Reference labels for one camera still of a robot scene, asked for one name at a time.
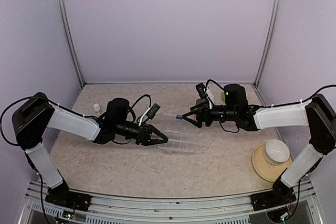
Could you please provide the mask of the small white-capped pill bottle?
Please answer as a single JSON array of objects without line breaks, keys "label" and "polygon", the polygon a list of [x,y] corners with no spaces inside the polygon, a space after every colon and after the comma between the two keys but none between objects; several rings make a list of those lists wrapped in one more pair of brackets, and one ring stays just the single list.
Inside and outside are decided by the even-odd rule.
[{"label": "small white-capped pill bottle", "polygon": [[101,114],[101,107],[98,103],[95,103],[93,105],[93,110],[95,112],[96,115],[100,115]]}]

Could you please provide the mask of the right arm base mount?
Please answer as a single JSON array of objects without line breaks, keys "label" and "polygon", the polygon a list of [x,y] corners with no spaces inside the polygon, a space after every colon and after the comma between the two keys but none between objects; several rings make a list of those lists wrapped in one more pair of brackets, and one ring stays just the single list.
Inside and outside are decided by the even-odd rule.
[{"label": "right arm base mount", "polygon": [[250,199],[254,211],[285,205],[297,200],[293,188],[287,187],[281,181],[276,181],[271,190],[252,194]]}]

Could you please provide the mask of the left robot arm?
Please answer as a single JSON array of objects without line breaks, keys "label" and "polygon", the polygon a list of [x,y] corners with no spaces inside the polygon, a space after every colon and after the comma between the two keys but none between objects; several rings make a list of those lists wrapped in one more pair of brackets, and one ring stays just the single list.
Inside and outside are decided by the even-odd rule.
[{"label": "left robot arm", "polygon": [[43,144],[48,130],[64,132],[95,144],[104,145],[122,136],[136,145],[152,146],[167,143],[169,138],[152,124],[137,122],[130,102],[125,98],[109,101],[101,116],[84,115],[67,109],[38,92],[14,104],[21,104],[12,115],[16,144],[24,151],[32,168],[41,176],[53,197],[66,206],[73,193],[50,158]]}]

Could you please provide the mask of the clear plastic pill organizer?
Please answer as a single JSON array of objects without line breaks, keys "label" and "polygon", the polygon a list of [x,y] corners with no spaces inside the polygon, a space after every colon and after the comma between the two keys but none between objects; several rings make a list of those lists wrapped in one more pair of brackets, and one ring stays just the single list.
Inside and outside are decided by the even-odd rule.
[{"label": "clear plastic pill organizer", "polygon": [[163,114],[160,129],[169,140],[158,145],[159,149],[183,153],[194,153],[199,149],[197,127],[182,119],[181,115]]}]

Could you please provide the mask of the orange grey-capped pill bottle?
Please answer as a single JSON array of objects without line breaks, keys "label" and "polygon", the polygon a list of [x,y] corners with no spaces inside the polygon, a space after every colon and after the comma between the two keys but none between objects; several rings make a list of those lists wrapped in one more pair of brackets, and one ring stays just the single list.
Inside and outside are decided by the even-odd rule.
[{"label": "orange grey-capped pill bottle", "polygon": [[197,99],[195,102],[196,106],[204,106],[208,105],[208,100],[207,99]]}]

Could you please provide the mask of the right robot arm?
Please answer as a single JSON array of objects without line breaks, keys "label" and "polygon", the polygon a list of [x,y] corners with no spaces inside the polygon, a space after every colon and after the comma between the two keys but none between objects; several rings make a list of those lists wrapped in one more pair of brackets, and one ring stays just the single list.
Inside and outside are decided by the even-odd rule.
[{"label": "right robot arm", "polygon": [[289,190],[335,149],[334,109],[319,92],[297,102],[261,106],[249,104],[245,88],[239,84],[227,84],[221,89],[225,103],[216,105],[208,86],[199,83],[196,90],[200,99],[182,118],[197,128],[209,127],[213,122],[234,122],[238,130],[248,132],[289,126],[309,128],[308,145],[277,178],[268,194],[273,205],[281,204],[288,198]]}]

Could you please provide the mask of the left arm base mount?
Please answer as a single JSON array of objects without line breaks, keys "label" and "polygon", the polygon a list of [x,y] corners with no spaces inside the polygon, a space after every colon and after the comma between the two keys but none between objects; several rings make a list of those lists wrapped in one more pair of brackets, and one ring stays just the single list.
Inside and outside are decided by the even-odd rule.
[{"label": "left arm base mount", "polygon": [[72,210],[87,212],[91,203],[91,196],[71,191],[67,187],[48,187],[45,201]]}]

